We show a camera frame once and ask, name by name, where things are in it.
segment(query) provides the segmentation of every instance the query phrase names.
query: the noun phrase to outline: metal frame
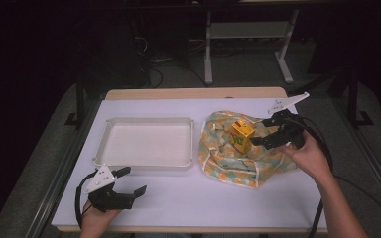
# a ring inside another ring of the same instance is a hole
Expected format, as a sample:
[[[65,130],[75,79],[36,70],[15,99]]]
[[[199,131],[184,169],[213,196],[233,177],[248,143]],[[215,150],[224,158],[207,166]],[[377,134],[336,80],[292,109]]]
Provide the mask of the metal frame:
[[[218,28],[215,29],[216,26],[215,23],[211,22],[211,12],[207,12],[206,17],[206,47],[205,47],[205,59],[204,59],[204,66],[205,66],[205,83],[206,84],[213,84],[212,79],[212,64],[211,64],[211,39],[226,39],[226,38],[283,38],[284,42],[281,47],[281,49],[278,52],[275,52],[275,57],[277,59],[278,66],[280,67],[281,73],[283,75],[284,81],[286,83],[293,83],[293,78],[290,74],[289,68],[287,67],[286,61],[285,61],[285,55],[287,52],[287,48],[290,43],[290,39],[293,34],[293,30],[296,25],[296,20],[299,15],[299,9],[293,10],[292,16],[290,18],[289,22],[285,22],[286,29],[284,32],[281,32],[280,29],[277,29],[276,27],[279,27],[280,25],[283,25],[284,22],[264,22],[264,23],[258,23],[257,29],[253,29],[252,33],[246,32],[247,35],[239,35],[241,32],[236,32],[233,34],[231,31],[232,29],[229,29],[229,32],[227,34],[221,35],[221,33],[218,32]],[[248,23],[238,23],[241,24],[241,26],[244,26]]]
[[[337,111],[340,113],[341,118],[346,118],[346,114],[344,113],[346,107],[343,105],[341,99],[334,99],[334,104],[336,105],[336,109],[338,109]],[[376,182],[381,188],[381,164],[379,159],[373,154],[372,150],[367,145],[367,142],[361,132],[358,130],[358,127],[354,126],[352,121],[349,119],[345,119],[343,121],[346,124],[346,128],[350,132],[351,136],[354,138],[359,148],[362,150],[367,163],[373,171],[372,174],[374,175]]]
[[[36,215],[30,224],[30,227],[25,237],[40,237],[46,227],[46,223],[54,212],[54,208],[60,200],[60,196],[64,192],[63,188],[66,186],[69,175],[75,166],[82,146],[91,129],[92,122],[97,114],[101,101],[89,101],[86,116],[81,119],[80,128],[75,131],[70,146],[66,150],[63,159],[56,170],[55,176],[47,189],[47,192],[42,199]]]

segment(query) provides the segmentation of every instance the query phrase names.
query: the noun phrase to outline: tray rim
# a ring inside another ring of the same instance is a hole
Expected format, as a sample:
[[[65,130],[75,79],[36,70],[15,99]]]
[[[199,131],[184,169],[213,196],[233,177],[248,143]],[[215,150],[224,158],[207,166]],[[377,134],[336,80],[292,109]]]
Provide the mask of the tray rim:
[[[98,146],[98,149],[96,151],[95,156],[92,158],[92,161],[95,166],[98,168],[102,165],[106,165],[109,168],[112,169],[119,169],[124,167],[131,167],[135,169],[141,169],[141,170],[159,170],[159,169],[170,169],[170,170],[184,170],[189,168],[192,165],[193,162],[193,133],[194,133],[194,120],[187,117],[187,116],[177,116],[177,117],[130,117],[130,116],[119,116],[119,117],[112,117],[110,119],[105,120],[106,125],[104,127],[103,135],[100,139],[100,143]],[[101,156],[101,154],[104,152],[104,147],[107,143],[108,136],[110,135],[110,130],[116,125],[120,123],[131,123],[131,124],[159,124],[159,123],[187,123],[187,125],[190,126],[190,154],[189,158],[186,160],[185,164],[179,165],[179,166],[168,166],[168,165],[149,165],[149,166],[141,166],[141,165],[107,165],[104,163],[104,160],[101,158],[98,158]]]

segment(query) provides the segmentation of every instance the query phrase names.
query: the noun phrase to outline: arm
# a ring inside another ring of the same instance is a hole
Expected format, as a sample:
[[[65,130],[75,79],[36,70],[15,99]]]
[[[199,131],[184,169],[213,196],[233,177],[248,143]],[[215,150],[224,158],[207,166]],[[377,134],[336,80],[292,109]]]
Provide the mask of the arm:
[[[82,229],[80,238],[98,238],[109,227],[110,222],[120,213],[121,210],[107,210],[102,212],[91,206],[87,202],[82,215]]]
[[[317,141],[306,131],[304,137],[305,144],[298,150],[286,146],[281,146],[279,149],[317,184],[323,202],[329,237],[367,237],[333,177]]]

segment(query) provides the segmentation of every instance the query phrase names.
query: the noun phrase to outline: hand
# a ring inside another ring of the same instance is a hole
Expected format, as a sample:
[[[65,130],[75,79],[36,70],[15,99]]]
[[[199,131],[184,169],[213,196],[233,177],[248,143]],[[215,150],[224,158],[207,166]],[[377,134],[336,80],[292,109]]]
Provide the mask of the hand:
[[[91,205],[88,200],[83,208],[81,238],[100,237],[109,227],[110,222],[122,210],[107,210],[102,212]]]
[[[290,157],[296,165],[315,181],[332,176],[326,156],[320,149],[315,138],[304,131],[305,144],[298,150],[293,147],[280,146],[278,149]]]

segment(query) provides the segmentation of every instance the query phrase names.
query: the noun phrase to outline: black cable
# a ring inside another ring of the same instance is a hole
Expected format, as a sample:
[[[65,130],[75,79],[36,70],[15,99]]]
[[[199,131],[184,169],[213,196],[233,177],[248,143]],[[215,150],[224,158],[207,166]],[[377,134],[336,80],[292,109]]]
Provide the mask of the black cable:
[[[236,55],[242,55],[245,53],[246,48],[242,47],[235,47],[234,45],[230,47],[230,44],[227,42],[225,43],[225,47],[217,46],[218,43],[211,44],[211,56],[215,58],[229,58],[229,57],[234,57]],[[231,53],[228,54],[219,54],[216,53],[215,51],[228,51],[231,50]]]
[[[153,82],[151,81],[151,76],[148,77],[149,78],[149,83],[150,83],[150,85],[149,85],[150,88],[157,88],[157,87],[159,87],[162,84],[163,79],[164,79],[163,74],[159,70],[156,70],[153,67],[150,67],[149,70],[155,71],[155,72],[157,72],[160,75],[160,81],[155,86],[153,86]]]
[[[381,203],[375,198],[373,197],[372,195],[370,195],[366,190],[364,190],[363,188],[361,188],[360,186],[358,186],[357,184],[355,184],[354,182],[346,179],[346,178],[343,178],[343,177],[340,177],[340,176],[337,176],[337,175],[333,175],[335,178],[337,179],[340,179],[350,185],[352,185],[353,187],[355,187],[356,189],[358,189],[359,191],[361,191],[363,194],[365,194],[367,197],[369,197],[371,200],[373,200],[380,208],[381,208]]]
[[[293,123],[293,124],[295,124],[297,126],[300,126],[300,127],[304,128],[306,131],[309,132],[309,134],[311,134],[315,138],[315,140],[317,141],[320,149],[323,151],[323,154],[325,155],[327,163],[329,165],[329,169],[332,172],[333,171],[332,155],[330,154],[330,150],[329,150],[329,148],[328,148],[328,146],[326,144],[326,141],[323,138],[323,135],[322,135],[321,131],[318,129],[318,126],[312,120],[309,120],[317,128],[317,130],[319,132],[319,135],[311,127],[309,127],[307,125],[304,125],[303,123],[300,123],[300,122],[298,122],[296,120],[285,119],[284,121]],[[319,201],[319,205],[317,206],[317,213],[315,214],[314,223],[312,225],[312,229],[311,229],[311,232],[309,233],[308,238],[315,237],[315,234],[317,233],[317,230],[318,230],[318,223],[319,223],[320,216],[321,216],[322,212],[323,212],[323,203],[322,203],[322,200],[320,200]]]
[[[158,67],[182,67],[182,68],[192,72],[203,83],[204,86],[208,86],[205,83],[205,81],[194,70],[192,70],[189,67],[186,67],[186,66],[183,66],[183,65],[180,65],[180,64],[176,64],[176,65],[158,65]]]
[[[76,188],[76,193],[75,193],[75,216],[76,216],[76,221],[78,222],[79,228],[82,226],[82,213],[81,213],[81,208],[80,208],[80,198],[81,198],[81,190],[82,186],[85,184],[85,182],[93,178],[97,174],[97,170],[88,176],[86,176],[82,182],[79,184],[79,186]]]
[[[85,212],[87,212],[89,210],[89,208],[91,208],[92,205],[89,205],[84,211],[82,211],[82,215],[81,216],[84,216]]]
[[[201,44],[199,44],[196,47],[193,47],[192,49],[188,49],[188,56],[191,56],[191,55],[203,50],[204,47],[206,46],[205,40],[195,40],[194,42],[201,42]]]
[[[316,87],[317,85],[321,84],[321,83],[324,83],[325,81],[329,80],[329,79],[332,79],[332,78],[335,78],[336,76],[338,76],[343,70],[345,69],[345,66],[340,66],[338,67],[337,69],[331,71],[331,72],[328,72],[324,75],[321,75],[320,77],[312,80],[311,82],[309,82],[308,84],[300,87],[300,88],[297,88],[295,90],[292,90],[292,91],[289,91],[288,94],[289,95],[298,95],[298,94],[301,94],[305,91],[308,91],[314,87]]]

